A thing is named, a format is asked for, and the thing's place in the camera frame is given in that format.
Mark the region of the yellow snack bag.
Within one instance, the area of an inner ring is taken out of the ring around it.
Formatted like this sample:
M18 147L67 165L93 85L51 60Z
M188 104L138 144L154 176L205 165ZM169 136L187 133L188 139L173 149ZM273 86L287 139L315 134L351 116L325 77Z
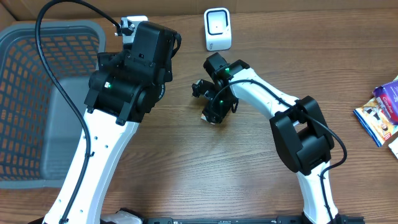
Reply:
M356 108L353 113L377 147L381 147L397 133L397 125L393 125L388 120L375 98L371 98L362 107Z

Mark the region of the purple red snack pouch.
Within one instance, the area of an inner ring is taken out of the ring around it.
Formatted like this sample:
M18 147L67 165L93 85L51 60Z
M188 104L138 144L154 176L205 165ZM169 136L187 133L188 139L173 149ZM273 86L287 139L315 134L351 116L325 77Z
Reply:
M375 88L373 95L389 122L397 125L397 80Z

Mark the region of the white tube with gold cap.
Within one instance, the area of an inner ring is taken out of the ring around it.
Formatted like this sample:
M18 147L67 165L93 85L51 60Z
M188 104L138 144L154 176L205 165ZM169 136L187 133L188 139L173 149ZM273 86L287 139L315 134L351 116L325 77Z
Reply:
M393 141L388 146L389 146L389 149L391 150L391 152L393 153L393 155L395 156L395 158L398 159L398 142Z

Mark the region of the small orange juice carton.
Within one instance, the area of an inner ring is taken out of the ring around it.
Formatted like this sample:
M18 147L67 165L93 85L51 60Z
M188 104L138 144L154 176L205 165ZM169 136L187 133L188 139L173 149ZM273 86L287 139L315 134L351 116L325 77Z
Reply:
M210 122L207 120L206 116L204 114L201 114L201 119L207 121L208 123L215 125L214 123Z

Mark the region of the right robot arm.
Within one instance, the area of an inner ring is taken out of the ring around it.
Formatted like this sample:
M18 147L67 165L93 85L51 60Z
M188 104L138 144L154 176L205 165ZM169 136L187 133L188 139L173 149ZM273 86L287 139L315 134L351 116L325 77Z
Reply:
M202 118L221 123L228 112L236 112L240 100L259 110L270 122L278 156L297 175L304 199L303 220L336 223L338 209L328 178L335 144L318 103L310 96L298 99L281 92L242 60L228 63L214 53L203 67L211 81L200 80L192 86L195 96L209 101Z

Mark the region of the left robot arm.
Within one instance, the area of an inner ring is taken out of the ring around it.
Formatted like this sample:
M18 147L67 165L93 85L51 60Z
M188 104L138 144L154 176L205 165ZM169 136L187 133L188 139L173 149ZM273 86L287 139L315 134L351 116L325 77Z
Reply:
M142 223L132 210L101 213L105 195L127 144L172 80L172 58L181 35L125 17L119 27L123 50L98 54L88 83L82 133L60 193L42 223Z

